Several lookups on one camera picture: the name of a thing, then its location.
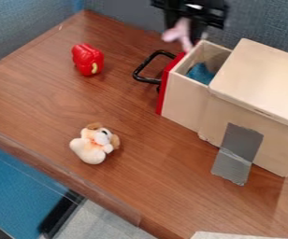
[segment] red toy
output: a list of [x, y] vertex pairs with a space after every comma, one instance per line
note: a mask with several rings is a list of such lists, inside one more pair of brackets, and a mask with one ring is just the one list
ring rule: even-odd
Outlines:
[[104, 67], [104, 54], [89, 44], [78, 44], [72, 49], [73, 62], [78, 70], [85, 76], [100, 73]]

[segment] white plush dog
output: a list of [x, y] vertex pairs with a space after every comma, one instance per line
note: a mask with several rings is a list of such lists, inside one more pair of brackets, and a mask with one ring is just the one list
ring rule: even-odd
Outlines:
[[119, 146], [119, 136], [103, 128], [101, 123], [89, 124], [81, 130], [80, 138], [69, 143], [69, 147], [79, 158], [90, 164], [101, 163], [107, 154]]

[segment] brown table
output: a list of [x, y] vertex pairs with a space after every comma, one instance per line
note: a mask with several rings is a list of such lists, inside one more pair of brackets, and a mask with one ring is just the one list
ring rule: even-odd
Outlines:
[[[252, 168], [240, 187], [213, 176], [217, 148], [155, 115], [155, 86], [133, 70], [153, 51], [179, 52], [156, 33], [82, 12], [0, 61], [0, 148], [161, 238], [196, 231], [288, 237], [288, 178]], [[74, 44], [103, 50], [105, 71], [79, 75]], [[154, 75], [166, 61], [155, 61]], [[101, 121], [122, 149], [99, 165], [68, 147]]]

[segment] gray carpet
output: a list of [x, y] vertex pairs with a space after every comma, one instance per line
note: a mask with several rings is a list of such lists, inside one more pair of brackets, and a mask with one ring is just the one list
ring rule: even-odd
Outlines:
[[72, 238], [154, 239], [155, 237], [88, 200], [75, 210], [54, 239]]

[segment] plush dog ear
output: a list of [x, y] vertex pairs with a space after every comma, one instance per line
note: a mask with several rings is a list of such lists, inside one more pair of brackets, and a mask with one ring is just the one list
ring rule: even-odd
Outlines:
[[112, 137], [110, 138], [110, 144], [114, 147], [114, 149], [118, 149], [121, 144], [119, 136], [113, 134]]
[[100, 122], [90, 123], [86, 126], [86, 129], [88, 130], [98, 130], [99, 128], [102, 128], [103, 125]]

